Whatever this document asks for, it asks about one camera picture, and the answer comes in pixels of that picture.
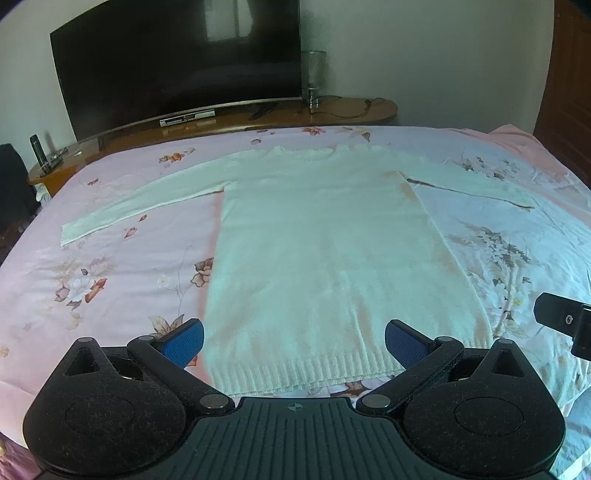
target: bed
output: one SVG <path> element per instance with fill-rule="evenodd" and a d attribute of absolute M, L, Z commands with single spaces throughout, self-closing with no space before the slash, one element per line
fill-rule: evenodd
<path fill-rule="evenodd" d="M 535 138 L 508 125 L 491 134 L 418 127 L 263 129 L 129 150 L 85 167 L 37 216 L 0 268 L 0 432 L 10 439 L 0 457 L 0 478 L 34 476 L 22 448 L 22 419 L 75 339 L 125 345 L 203 316 L 222 194 L 156 208 L 64 247 L 62 225 L 162 176 L 238 151 L 357 143 L 453 163 L 518 184 L 534 196 L 536 208 L 526 211 L 413 185 L 474 286 L 494 338 L 519 344 L 568 418 L 570 436 L 554 473 L 561 480 L 591 476 L 591 450 L 585 456 L 584 448 L 591 447 L 591 438 L 583 428 L 591 424 L 584 406 L 590 402 L 576 401 L 591 386 L 591 362 L 570 355 L 571 340 L 541 327 L 532 314 L 544 291 L 591 303 L 591 192 Z M 302 263 L 314 268 L 306 259 Z M 204 376 L 199 356 L 187 368 Z M 274 395 L 355 401 L 387 380 Z"/>

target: screw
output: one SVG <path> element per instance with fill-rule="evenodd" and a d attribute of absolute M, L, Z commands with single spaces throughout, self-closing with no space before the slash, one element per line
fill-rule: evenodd
<path fill-rule="evenodd" d="M 361 402 L 369 408 L 386 408 L 390 405 L 390 399 L 386 395 L 376 393 L 368 394 L 361 398 Z"/>
<path fill-rule="evenodd" d="M 230 400 L 225 395 L 220 395 L 217 393 L 212 393 L 209 395 L 205 395 L 199 401 L 199 403 L 208 410 L 217 410 L 219 408 L 224 408 Z"/>

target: television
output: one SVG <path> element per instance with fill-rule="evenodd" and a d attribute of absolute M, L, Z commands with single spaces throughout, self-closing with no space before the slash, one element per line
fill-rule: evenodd
<path fill-rule="evenodd" d="M 298 0 L 107 0 L 50 38 L 79 141 L 148 119 L 301 98 Z"/>

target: blue gripper pad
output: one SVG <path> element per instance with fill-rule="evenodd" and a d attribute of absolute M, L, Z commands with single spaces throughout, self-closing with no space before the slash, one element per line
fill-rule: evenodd
<path fill-rule="evenodd" d="M 175 365 L 185 368 L 203 348 L 204 331 L 199 319 L 190 319 L 155 344 L 160 353 Z"/>
<path fill-rule="evenodd" d="M 391 320 L 386 325 L 384 337 L 390 355 L 407 370 L 431 352 L 430 344 L 433 343 L 399 320 Z"/>

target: cable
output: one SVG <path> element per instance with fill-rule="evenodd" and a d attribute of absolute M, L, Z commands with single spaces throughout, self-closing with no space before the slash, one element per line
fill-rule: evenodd
<path fill-rule="evenodd" d="M 323 96 L 320 96 L 320 97 L 317 97 L 317 98 L 320 99 L 320 98 L 326 98 L 326 97 L 332 97 L 332 96 L 335 96 L 335 95 L 323 95 Z M 343 97 L 340 97 L 340 96 L 335 96 L 335 97 L 336 97 L 335 98 L 335 102 L 338 101 L 338 100 L 341 100 L 341 98 L 343 98 Z M 353 118 L 359 118 L 359 117 L 362 117 L 364 115 L 367 115 L 368 112 L 369 112 L 369 110 L 371 109 L 371 107 L 373 107 L 374 102 L 376 100 L 381 100 L 381 102 L 378 105 L 380 105 L 380 104 L 382 104 L 382 103 L 384 103 L 386 101 L 386 99 L 383 98 L 383 97 L 376 97 L 376 98 L 373 98 L 371 100 L 368 99 L 368 100 L 365 101 L 365 110 L 363 112 L 361 112 L 360 114 L 358 114 L 358 115 L 337 115 L 336 113 L 332 113 L 332 112 L 312 112 L 310 110 L 310 105 L 307 105 L 307 107 L 308 107 L 308 111 L 309 111 L 310 115 L 332 115 L 332 116 L 334 116 L 336 118 L 353 119 Z"/>

